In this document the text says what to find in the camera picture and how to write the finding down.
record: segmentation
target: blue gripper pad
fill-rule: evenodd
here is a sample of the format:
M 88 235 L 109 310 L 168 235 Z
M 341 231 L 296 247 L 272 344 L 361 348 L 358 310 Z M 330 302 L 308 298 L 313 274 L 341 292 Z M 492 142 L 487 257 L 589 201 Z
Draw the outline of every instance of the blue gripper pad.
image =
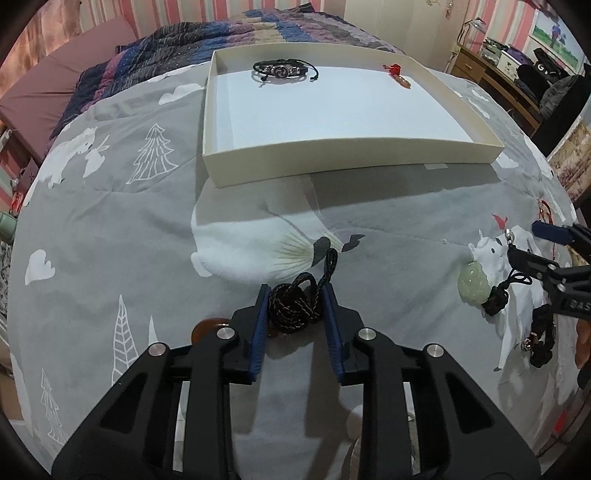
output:
M 336 298 L 330 284 L 322 288 L 323 321 L 326 343 L 329 350 L 330 364 L 339 383 L 342 383 L 345 369 L 343 367 L 343 343 L 341 341 L 339 326 L 336 321 Z
M 531 224 L 531 233 L 538 237 L 560 245 L 573 243 L 573 235 L 565 227 L 551 225 L 539 220 Z
M 256 376 L 261 373 L 262 360 L 265 356 L 265 348 L 267 346 L 267 310 L 270 293 L 271 289 L 269 286 L 263 285 L 256 301 L 256 306 L 259 310 L 256 325 L 252 332 L 252 338 L 250 338 L 251 357 L 248 365 L 248 373 L 253 382 L 256 381 Z

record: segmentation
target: framed picture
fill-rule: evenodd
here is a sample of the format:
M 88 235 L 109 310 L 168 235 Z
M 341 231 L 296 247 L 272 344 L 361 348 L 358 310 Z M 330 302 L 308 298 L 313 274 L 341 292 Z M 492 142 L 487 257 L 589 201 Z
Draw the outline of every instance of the framed picture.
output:
M 553 20 L 537 12 L 531 36 L 562 60 L 573 72 L 578 73 L 583 65 L 583 49 L 574 39 L 561 18 Z

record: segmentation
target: metal screw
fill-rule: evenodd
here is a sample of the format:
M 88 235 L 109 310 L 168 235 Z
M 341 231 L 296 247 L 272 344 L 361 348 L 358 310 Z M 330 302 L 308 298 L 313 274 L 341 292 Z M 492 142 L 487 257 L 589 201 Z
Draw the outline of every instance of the metal screw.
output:
M 373 340 L 376 336 L 375 330 L 371 328 L 362 328 L 360 331 L 357 332 L 359 338 L 362 340 Z
M 513 245 L 513 242 L 515 241 L 515 234 L 511 230 L 506 229 L 505 239 L 507 240 L 507 245 Z
M 427 347 L 427 353 L 434 358 L 439 358 L 440 356 L 443 356 L 443 354 L 445 353 L 445 350 L 443 349 L 443 347 L 441 345 L 438 345 L 436 343 L 432 343 L 431 345 L 429 345 Z
M 153 343 L 148 348 L 148 353 L 152 356 L 160 356 L 163 355 L 166 351 L 166 345 L 163 343 Z
M 231 327 L 223 327 L 217 331 L 217 337 L 222 340 L 229 340 L 236 332 Z

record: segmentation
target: white tree print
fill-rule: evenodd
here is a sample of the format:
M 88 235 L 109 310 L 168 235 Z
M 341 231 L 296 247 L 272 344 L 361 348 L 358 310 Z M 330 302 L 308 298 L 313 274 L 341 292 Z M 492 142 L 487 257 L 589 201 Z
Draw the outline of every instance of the white tree print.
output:
M 117 312 L 115 333 L 113 334 L 113 373 L 111 375 L 111 385 L 115 385 L 121 375 L 137 359 L 138 351 L 135 348 L 134 338 L 129 328 L 127 308 L 125 308 L 125 303 L 123 303 L 123 297 L 119 295 L 119 311 Z
M 150 315 L 150 325 L 148 327 L 148 346 L 153 343 L 158 343 L 158 336 L 156 335 L 156 329 L 154 328 L 154 318 Z
M 41 388 L 43 394 L 41 395 L 41 405 L 45 407 L 45 417 L 49 422 L 51 430 L 47 433 L 47 436 L 52 440 L 55 440 L 60 445 L 65 445 L 68 441 L 68 435 L 61 429 L 60 418 L 57 415 L 57 411 L 60 407 L 57 406 L 56 401 L 51 395 L 51 385 L 45 374 L 45 370 L 41 368 Z
M 168 160 L 168 154 L 174 149 L 168 147 L 170 140 L 164 138 L 163 132 L 164 128 L 158 124 L 150 128 L 146 135 L 148 142 L 138 150 L 138 158 L 134 161 L 135 172 L 127 181 L 127 185 L 137 180 L 153 179 L 178 167 Z

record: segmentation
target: red charm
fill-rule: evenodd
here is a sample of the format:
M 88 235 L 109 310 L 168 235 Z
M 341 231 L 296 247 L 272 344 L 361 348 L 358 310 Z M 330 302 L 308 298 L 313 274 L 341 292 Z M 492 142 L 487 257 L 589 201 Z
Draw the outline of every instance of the red charm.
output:
M 400 75 L 400 65 L 398 65 L 397 63 L 395 63 L 394 65 L 384 65 L 384 68 L 388 71 L 388 73 L 390 74 L 390 76 L 396 80 L 400 85 L 402 85 L 404 88 L 410 88 L 410 82 L 404 78 L 403 76 Z
M 388 71 L 388 73 L 390 75 L 400 75 L 400 65 L 398 65 L 397 63 L 395 63 L 394 65 L 384 65 L 384 68 Z

